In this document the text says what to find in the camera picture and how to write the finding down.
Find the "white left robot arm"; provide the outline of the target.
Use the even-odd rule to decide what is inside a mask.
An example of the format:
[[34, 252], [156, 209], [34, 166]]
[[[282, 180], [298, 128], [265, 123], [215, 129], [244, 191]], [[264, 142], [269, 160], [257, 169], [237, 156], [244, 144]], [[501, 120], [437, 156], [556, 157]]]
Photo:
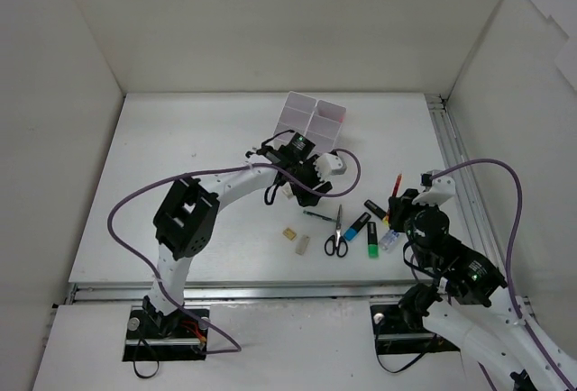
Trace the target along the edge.
[[278, 148], [264, 142], [246, 153], [247, 170], [185, 177], [174, 182], [153, 218], [159, 243], [160, 277], [144, 297], [147, 324], [167, 337], [180, 325], [178, 307], [184, 304], [184, 286], [192, 259], [209, 243], [219, 212], [261, 189], [288, 186], [302, 207], [320, 200], [310, 190], [327, 193], [331, 176], [343, 174], [345, 163], [336, 152], [314, 154], [315, 144], [299, 133]]

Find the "orange red pen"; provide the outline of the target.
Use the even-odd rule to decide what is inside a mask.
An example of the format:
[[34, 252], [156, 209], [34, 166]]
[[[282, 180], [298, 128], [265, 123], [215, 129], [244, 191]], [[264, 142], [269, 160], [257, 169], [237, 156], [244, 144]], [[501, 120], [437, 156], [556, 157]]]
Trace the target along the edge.
[[392, 197], [397, 197], [397, 196], [398, 196], [398, 191], [399, 191], [399, 189], [400, 189], [400, 185], [401, 185], [401, 182], [402, 182], [402, 178], [403, 178], [402, 173], [399, 173], [399, 174], [397, 175], [397, 177], [396, 177], [396, 181], [395, 181], [395, 184], [394, 184], [392, 193], [391, 193], [391, 196], [392, 196]]

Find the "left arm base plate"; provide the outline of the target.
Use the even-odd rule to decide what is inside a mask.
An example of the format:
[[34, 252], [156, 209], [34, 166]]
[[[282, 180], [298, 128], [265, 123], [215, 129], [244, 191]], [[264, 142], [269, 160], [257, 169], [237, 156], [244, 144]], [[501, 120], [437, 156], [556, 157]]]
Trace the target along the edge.
[[124, 338], [123, 362], [200, 361], [206, 359], [207, 329], [178, 314], [161, 332], [142, 309], [130, 312]]

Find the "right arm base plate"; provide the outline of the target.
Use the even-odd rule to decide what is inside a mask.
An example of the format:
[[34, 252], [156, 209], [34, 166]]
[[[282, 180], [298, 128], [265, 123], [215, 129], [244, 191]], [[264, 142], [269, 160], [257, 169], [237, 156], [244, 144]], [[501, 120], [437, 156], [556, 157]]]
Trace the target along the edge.
[[397, 305], [370, 305], [376, 353], [384, 355], [418, 355], [421, 353], [459, 352], [451, 342], [423, 327], [411, 329]]

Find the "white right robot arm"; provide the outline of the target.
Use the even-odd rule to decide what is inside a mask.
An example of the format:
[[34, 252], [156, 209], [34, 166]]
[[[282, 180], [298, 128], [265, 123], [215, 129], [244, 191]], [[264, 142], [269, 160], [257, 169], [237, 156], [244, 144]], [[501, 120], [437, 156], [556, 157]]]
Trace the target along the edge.
[[406, 235], [414, 255], [408, 266], [431, 279], [401, 297], [401, 323], [451, 342], [511, 390], [574, 390], [575, 359], [527, 313], [499, 269], [449, 233], [440, 206], [452, 196], [429, 186], [389, 198], [389, 227]]

